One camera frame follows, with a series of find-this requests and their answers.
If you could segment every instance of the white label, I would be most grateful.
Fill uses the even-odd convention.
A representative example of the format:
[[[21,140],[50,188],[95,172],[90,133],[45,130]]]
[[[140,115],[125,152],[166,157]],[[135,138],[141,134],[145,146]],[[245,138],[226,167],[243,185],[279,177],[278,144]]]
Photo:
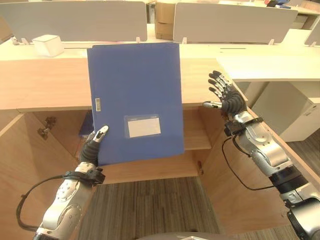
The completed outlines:
[[[101,112],[100,98],[95,99],[95,111]]]
[[[158,117],[128,121],[128,129],[130,138],[161,133]]]

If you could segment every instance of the black cable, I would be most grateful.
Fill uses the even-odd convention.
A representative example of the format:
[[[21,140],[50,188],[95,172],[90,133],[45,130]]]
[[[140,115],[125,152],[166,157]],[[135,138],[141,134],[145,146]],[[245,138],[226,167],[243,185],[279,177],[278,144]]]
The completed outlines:
[[[232,142],[233,142],[234,146],[235,146],[240,152],[244,153],[245,155],[248,156],[248,158],[250,158],[250,157],[251,157],[250,154],[247,153],[247,152],[245,152],[245,151],[243,151],[242,148],[238,145],[238,143],[236,142],[236,137],[237,137],[237,135],[235,135],[235,136],[232,138]]]
[[[21,199],[21,201],[19,202],[19,204],[18,204],[18,206],[16,208],[15,216],[16,216],[16,219],[18,221],[19,226],[22,229],[27,230],[27,231],[31,231],[31,232],[36,232],[37,229],[38,229],[38,226],[27,225],[27,224],[23,223],[22,220],[21,220],[22,207],[23,207],[28,195],[31,193],[31,191],[33,189],[35,189],[36,187],[38,187],[39,185],[41,185],[41,184],[43,184],[43,183],[45,183],[47,181],[50,181],[50,180],[53,180],[53,179],[62,179],[63,177],[64,177],[64,175],[58,175],[58,176],[53,176],[53,177],[50,177],[48,179],[45,179],[45,180],[43,180],[41,182],[38,182],[37,184],[33,185],[26,194],[21,196],[22,199]]]
[[[247,186],[241,179],[240,177],[235,173],[235,171],[232,169],[232,167],[230,166],[229,162],[228,162],[228,159],[227,159],[227,156],[226,156],[226,153],[225,153],[225,150],[224,150],[224,146],[225,146],[225,143],[227,141],[229,141],[232,137],[229,137],[227,138],[226,140],[224,140],[223,144],[222,144],[222,153],[223,153],[223,156],[224,156],[224,159],[226,161],[226,164],[228,165],[229,169],[231,170],[231,172],[234,174],[234,176],[239,180],[239,182],[246,188],[246,189],[249,189],[251,191],[258,191],[258,190],[264,190],[264,189],[270,189],[270,188],[274,188],[274,186],[265,186],[265,187],[259,187],[259,188],[251,188],[249,186]]]

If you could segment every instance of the white cabinet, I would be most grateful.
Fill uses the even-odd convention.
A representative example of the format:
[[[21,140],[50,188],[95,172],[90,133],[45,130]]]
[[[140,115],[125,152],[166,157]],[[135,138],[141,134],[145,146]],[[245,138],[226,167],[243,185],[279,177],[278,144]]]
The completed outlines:
[[[252,110],[286,142],[320,128],[320,82],[270,82]]]

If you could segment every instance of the white desk partition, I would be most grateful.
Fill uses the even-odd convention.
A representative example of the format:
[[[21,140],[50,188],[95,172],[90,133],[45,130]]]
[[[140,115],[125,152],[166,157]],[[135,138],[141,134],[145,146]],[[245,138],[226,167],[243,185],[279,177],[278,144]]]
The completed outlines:
[[[280,43],[298,11],[274,7],[178,2],[173,40],[190,43]]]
[[[39,1],[0,4],[14,36],[31,42],[45,34],[62,41],[147,40],[147,11],[142,1]]]
[[[310,35],[305,40],[304,44],[312,45],[315,42],[315,45],[320,45],[320,19],[310,32]]]

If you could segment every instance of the desk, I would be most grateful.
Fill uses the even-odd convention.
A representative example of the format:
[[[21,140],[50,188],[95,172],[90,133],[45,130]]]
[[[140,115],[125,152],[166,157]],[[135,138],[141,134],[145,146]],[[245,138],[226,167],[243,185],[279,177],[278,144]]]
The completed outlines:
[[[104,166],[105,183],[200,176],[226,233],[289,224],[283,217],[286,208],[277,190],[249,191],[232,175],[221,153],[226,136],[220,111],[200,106],[203,101],[217,100],[208,91],[208,73],[218,70],[227,74],[216,57],[254,57],[261,53],[286,57],[319,54],[317,48],[303,45],[290,51],[281,44],[181,44],[185,153]],[[33,46],[12,46],[6,42],[0,45],[0,76],[0,114],[4,119],[0,126],[0,150],[5,152],[0,162],[1,174],[6,179],[1,185],[1,211],[4,214],[0,220],[7,224],[2,235],[26,239],[29,233],[18,229],[14,218],[20,195],[44,176],[61,174],[76,164],[75,152],[80,143],[78,132],[91,107],[85,49],[66,49],[55,58],[45,58],[36,56]],[[48,140],[44,140],[37,130],[44,127],[46,117],[50,116],[56,117],[57,122],[48,134]],[[320,189],[320,178],[281,138],[276,134],[274,137],[304,176]],[[254,162],[229,143],[226,154],[246,184],[252,187],[270,184]],[[28,220],[38,223],[52,197],[48,189],[40,188],[37,198],[33,199],[33,214],[27,212]]]

